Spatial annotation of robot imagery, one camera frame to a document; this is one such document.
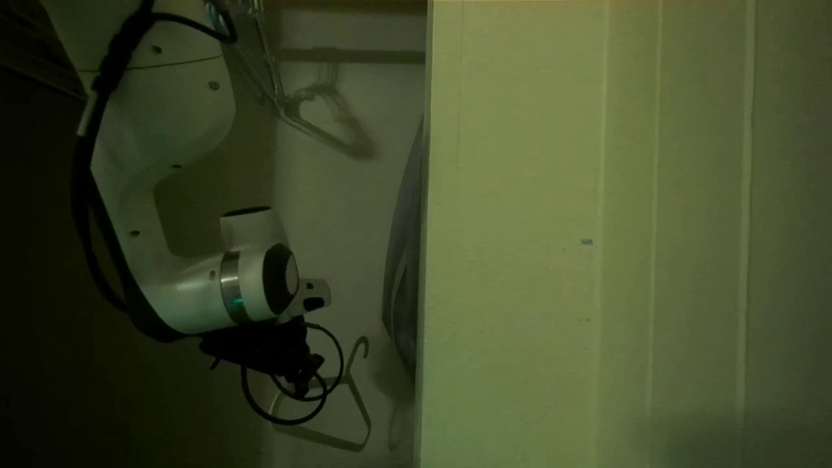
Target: black cable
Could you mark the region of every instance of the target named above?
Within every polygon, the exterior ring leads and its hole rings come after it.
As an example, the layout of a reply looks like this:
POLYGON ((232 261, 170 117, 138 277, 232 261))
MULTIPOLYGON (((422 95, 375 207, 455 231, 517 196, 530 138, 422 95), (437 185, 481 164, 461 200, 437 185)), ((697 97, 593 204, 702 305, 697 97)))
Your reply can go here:
POLYGON ((82 240, 82 253, 86 261, 86 268, 100 289, 100 294, 114 307, 114 309, 127 309, 127 302, 109 287, 105 268, 96 257, 95 243, 92 243, 92 172, 86 164, 86 153, 95 153, 96 140, 82 135, 75 147, 75 160, 74 160, 74 187, 71 187, 71 204, 74 204, 74 225, 82 240))
POLYGON ((325 334, 325 337, 333 342, 333 346, 335 346, 335 355, 339 355, 339 376, 335 376, 333 386, 323 386, 323 389, 320 389, 320 395, 297 395, 295 390, 290 390, 290 389, 281 382, 281 377, 275 377, 275 376, 270 377, 281 393, 286 393, 292 400, 304 400, 304 404, 329 399, 331 393, 335 393, 335 389, 339 389, 340 381, 343 381, 343 348, 340 348, 340 342, 339 342, 329 329, 323 329, 323 326, 318 326, 318 324, 307 324, 307 329, 313 329, 313 331, 318 331, 318 334, 325 334))
POLYGON ((307 424, 307 422, 313 422, 313 419, 323 412, 323 406, 329 404, 329 399, 320 399, 318 406, 314 406, 309 415, 304 415, 304 417, 299 417, 299 419, 279 419, 279 417, 269 415, 262 406, 257 406, 257 400, 256 400, 256 395, 252 395, 252 390, 251 390, 247 368, 240 368, 240 382, 243 382, 243 395, 244 395, 244 400, 251 404, 251 408, 252 408, 260 419, 265 419, 265 422, 270 422, 270 424, 281 424, 281 426, 307 424))
POLYGON ((318 324, 307 324, 307 329, 329 337, 329 339, 333 342, 333 346, 335 346, 335 355, 339 355, 339 376, 335 376, 331 390, 329 390, 329 393, 333 393, 333 390, 340 386, 340 381, 343 381, 343 348, 340 348, 340 342, 339 342, 329 329, 323 329, 323 326, 318 326, 318 324))

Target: robotic arm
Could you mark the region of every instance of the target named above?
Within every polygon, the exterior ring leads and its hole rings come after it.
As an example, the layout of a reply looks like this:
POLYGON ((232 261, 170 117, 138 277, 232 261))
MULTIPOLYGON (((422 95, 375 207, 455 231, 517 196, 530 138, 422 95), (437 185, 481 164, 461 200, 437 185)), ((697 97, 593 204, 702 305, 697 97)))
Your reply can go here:
POLYGON ((299 277, 269 209, 226 214, 225 253, 180 257, 153 198, 162 181, 232 127, 235 92, 219 44, 236 40, 230 14, 212 0, 50 0, 47 10, 92 95, 74 162, 74 218, 102 294, 152 339, 197 337, 205 355, 284 377, 304 399, 313 381, 323 382, 304 315, 329 307, 329 283, 299 277), (92 225, 123 294, 102 273, 92 225))

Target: closet rod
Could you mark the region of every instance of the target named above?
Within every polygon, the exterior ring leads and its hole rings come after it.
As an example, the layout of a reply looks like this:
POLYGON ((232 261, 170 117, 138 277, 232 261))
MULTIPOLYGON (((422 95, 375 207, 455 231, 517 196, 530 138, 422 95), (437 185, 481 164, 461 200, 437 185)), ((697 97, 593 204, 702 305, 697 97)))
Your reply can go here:
POLYGON ((281 62, 424 62, 422 51, 281 51, 281 62))

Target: clothes hanger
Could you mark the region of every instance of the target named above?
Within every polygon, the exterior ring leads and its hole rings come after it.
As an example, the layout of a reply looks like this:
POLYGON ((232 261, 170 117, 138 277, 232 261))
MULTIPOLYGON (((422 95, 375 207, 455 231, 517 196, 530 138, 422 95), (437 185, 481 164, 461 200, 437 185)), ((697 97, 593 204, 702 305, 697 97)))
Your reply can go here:
POLYGON ((366 160, 373 156, 373 144, 370 135, 365 134, 361 122, 352 113, 349 101, 343 99, 339 88, 339 75, 335 75, 335 62, 325 62, 323 74, 314 83, 281 97, 281 117, 290 122, 295 131, 352 156, 352 160, 366 160), (303 107, 309 101, 323 101, 329 113, 333 114, 335 125, 340 127, 339 138, 335 134, 323 131, 320 125, 304 120, 303 107))
MULTIPOLYGON (((318 433, 318 430, 309 430, 309 426, 279 426, 279 424, 273 424, 273 430, 281 433, 281 435, 290 435, 290 438, 309 439, 314 445, 329 445, 329 447, 339 447, 339 450, 349 450, 349 454, 361 454, 366 447, 366 442, 370 442, 370 435, 373 435, 373 417, 370 417, 366 404, 361 399, 361 390, 360 390, 360 386, 355 381, 355 364, 357 364, 360 355, 361 355, 361 360, 370 357, 370 339, 366 337, 361 337, 355 343, 355 351, 349 355, 346 372, 343 372, 343 381, 340 381, 340 386, 349 389, 349 393, 352 393, 352 399, 355 399, 355 404, 360 408, 360 417, 361 417, 361 424, 365 424, 365 438, 361 439, 343 439, 343 438, 325 435, 325 433, 318 433)), ((284 393, 275 395, 275 400, 270 406, 273 417, 279 417, 284 399, 286 399, 284 393)))

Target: wire hanger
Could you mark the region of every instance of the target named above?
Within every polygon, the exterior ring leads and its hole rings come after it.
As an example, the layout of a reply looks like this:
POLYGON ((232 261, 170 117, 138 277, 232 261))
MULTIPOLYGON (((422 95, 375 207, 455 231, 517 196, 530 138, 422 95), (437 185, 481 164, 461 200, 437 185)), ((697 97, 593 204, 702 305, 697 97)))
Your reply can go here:
POLYGON ((284 122, 290 122, 295 131, 333 147, 335 151, 355 156, 355 160, 366 160, 373 156, 373 144, 361 127, 361 122, 357 120, 357 114, 352 113, 349 101, 343 99, 343 95, 339 92, 339 74, 335 74, 335 62, 325 62, 323 74, 318 79, 318 83, 304 87, 295 95, 281 95, 279 97, 281 105, 281 117, 284 122), (335 120, 335 125, 346 134, 346 138, 339 138, 329 131, 323 131, 314 122, 307 122, 303 117, 303 107, 309 101, 323 99, 335 120))
MULTIPOLYGON (((357 400, 357 408, 361 415, 361 422, 365 422, 365 438, 361 439, 340 439, 340 438, 333 438, 333 435, 325 435, 325 433, 314 433, 309 426, 279 426, 273 424, 275 433, 284 433, 284 435, 292 435, 292 438, 299 438, 299 439, 309 439, 309 442, 318 442, 318 445, 329 445, 329 447, 339 447, 339 450, 349 450, 349 454, 361 454, 370 442, 370 435, 373 435, 373 419, 370 419, 370 412, 366 412, 366 404, 360 393, 360 386, 355 381, 355 364, 357 364, 357 357, 361 351, 361 360, 370 357, 370 339, 361 337, 357 343, 355 343, 355 351, 349 355, 349 363, 346 363, 346 372, 343 372, 343 381, 340 386, 349 389, 349 393, 355 395, 357 400)), ((284 393, 275 395, 273 406, 270 406, 270 415, 279 417, 281 412, 281 404, 284 404, 284 393)))
POLYGON ((304 134, 313 140, 320 140, 352 160, 373 156, 373 144, 352 113, 349 101, 339 92, 335 62, 323 62, 323 74, 313 87, 286 95, 281 62, 270 53, 262 5, 252 0, 247 5, 232 8, 235 18, 251 29, 243 29, 243 44, 232 47, 232 57, 243 65, 247 87, 270 105, 270 110, 295 131, 304 134), (303 107, 309 101, 325 101, 333 114, 340 135, 304 120, 303 107))

